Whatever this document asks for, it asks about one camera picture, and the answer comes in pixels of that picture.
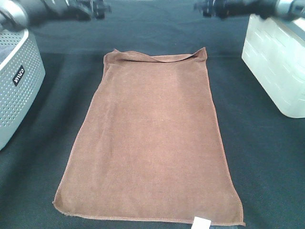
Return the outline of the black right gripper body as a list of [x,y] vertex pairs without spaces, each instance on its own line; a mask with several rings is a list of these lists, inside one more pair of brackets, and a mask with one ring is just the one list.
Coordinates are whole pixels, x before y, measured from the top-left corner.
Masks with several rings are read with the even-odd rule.
[[220,17],[221,0],[200,0],[193,5],[193,10],[199,11],[203,17]]

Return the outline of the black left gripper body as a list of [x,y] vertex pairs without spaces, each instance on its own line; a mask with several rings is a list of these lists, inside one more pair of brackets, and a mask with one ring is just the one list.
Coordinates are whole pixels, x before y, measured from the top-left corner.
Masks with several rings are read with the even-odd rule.
[[70,0],[69,13],[79,21],[92,19],[103,20],[106,13],[111,13],[111,7],[103,0]]

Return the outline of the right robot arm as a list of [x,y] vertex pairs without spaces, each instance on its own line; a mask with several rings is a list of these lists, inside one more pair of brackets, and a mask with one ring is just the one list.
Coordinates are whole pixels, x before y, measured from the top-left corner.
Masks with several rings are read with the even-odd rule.
[[193,5],[204,17],[226,19],[255,14],[293,21],[305,17],[304,0],[202,0]]

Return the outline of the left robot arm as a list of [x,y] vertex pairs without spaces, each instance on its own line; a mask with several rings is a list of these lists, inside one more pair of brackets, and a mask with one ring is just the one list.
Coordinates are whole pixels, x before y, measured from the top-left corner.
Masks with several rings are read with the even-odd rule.
[[102,0],[2,0],[0,30],[21,31],[48,21],[102,20],[111,11]]

